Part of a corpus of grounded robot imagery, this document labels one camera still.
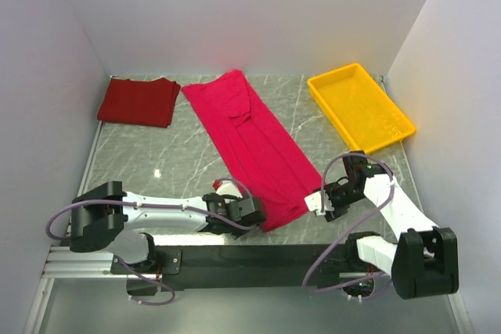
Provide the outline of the pink t-shirt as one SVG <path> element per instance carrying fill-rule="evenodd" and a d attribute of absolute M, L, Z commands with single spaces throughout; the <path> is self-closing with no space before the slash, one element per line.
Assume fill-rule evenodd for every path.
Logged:
<path fill-rule="evenodd" d="M 304 215 L 321 176 L 240 70 L 182 88 L 233 178 L 263 201 L 273 231 Z"/>

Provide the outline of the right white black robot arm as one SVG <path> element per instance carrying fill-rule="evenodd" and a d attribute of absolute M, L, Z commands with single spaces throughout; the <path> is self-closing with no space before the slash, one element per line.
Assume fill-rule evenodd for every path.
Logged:
<path fill-rule="evenodd" d="M 347 213 L 362 199 L 381 214 L 397 243 L 379 235 L 346 234 L 344 263 L 354 271 L 371 264 L 391 277 L 404 300 L 454 294 L 459 289 L 458 242 L 451 228 L 441 228 L 405 194 L 395 174 L 382 161 L 363 151 L 340 155 L 345 175 L 323 182 L 308 208 L 327 221 Z"/>

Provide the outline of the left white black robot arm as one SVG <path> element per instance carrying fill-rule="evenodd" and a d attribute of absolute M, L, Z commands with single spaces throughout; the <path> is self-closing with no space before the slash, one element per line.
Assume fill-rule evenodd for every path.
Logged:
<path fill-rule="evenodd" d="M 70 250 L 105 250 L 137 272 L 151 271 L 157 255 L 149 228 L 231 234 L 238 238 L 266 220 L 262 200 L 243 195 L 233 181 L 202 196 L 174 199 L 126 192 L 109 181 L 73 201 Z"/>

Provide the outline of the yellow plastic tray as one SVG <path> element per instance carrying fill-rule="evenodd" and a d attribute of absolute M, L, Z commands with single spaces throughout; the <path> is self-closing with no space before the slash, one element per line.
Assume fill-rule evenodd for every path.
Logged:
<path fill-rule="evenodd" d="M 416 126 L 358 63 L 310 77 L 308 90 L 352 151 L 374 153 L 416 133 Z"/>

